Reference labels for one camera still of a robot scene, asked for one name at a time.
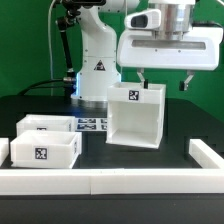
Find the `white plastic container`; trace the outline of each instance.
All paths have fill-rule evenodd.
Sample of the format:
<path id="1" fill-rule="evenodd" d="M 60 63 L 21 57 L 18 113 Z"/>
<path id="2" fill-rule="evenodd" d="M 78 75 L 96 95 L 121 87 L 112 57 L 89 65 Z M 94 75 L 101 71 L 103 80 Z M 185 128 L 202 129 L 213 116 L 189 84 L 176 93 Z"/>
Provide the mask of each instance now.
<path id="1" fill-rule="evenodd" d="M 26 131 L 11 142 L 12 166 L 72 168 L 82 151 L 81 136 L 78 132 Z"/>
<path id="2" fill-rule="evenodd" d="M 17 136 L 26 130 L 75 131 L 74 116 L 26 115 L 16 124 Z"/>
<path id="3" fill-rule="evenodd" d="M 165 85 L 116 83 L 108 88 L 107 143 L 158 148 L 162 134 Z"/>
<path id="4" fill-rule="evenodd" d="M 8 138 L 0 138 L 0 166 L 5 161 L 9 154 L 9 140 Z"/>

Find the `black tabletop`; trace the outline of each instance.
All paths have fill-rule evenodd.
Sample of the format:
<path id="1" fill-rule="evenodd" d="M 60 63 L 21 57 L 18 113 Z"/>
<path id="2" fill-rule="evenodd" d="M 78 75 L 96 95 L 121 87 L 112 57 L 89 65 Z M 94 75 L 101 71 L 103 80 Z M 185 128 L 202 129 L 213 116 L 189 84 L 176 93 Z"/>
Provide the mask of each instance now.
<path id="1" fill-rule="evenodd" d="M 14 139 L 16 122 L 29 113 L 103 118 L 106 112 L 63 97 L 6 96 L 0 99 L 0 137 Z M 106 144 L 106 132 L 83 132 L 74 169 L 200 168 L 188 155 L 189 140 L 202 139 L 223 156 L 223 136 L 224 124 L 207 112 L 167 99 L 158 150 Z M 10 169 L 10 158 L 1 168 Z M 224 218 L 222 194 L 1 196 L 0 206 L 3 223 L 222 223 Z"/>

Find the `robot end effector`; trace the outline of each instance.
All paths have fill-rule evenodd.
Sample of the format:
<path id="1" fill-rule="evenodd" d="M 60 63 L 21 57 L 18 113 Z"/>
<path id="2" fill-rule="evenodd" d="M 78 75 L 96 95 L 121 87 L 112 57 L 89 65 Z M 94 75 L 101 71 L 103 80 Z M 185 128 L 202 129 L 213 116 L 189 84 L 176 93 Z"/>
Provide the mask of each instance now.
<path id="1" fill-rule="evenodd" d="M 214 70 L 223 27 L 192 23 L 197 0 L 150 0 L 149 9 L 127 16 L 118 46 L 122 67 L 187 70 L 186 90 L 195 70 Z"/>

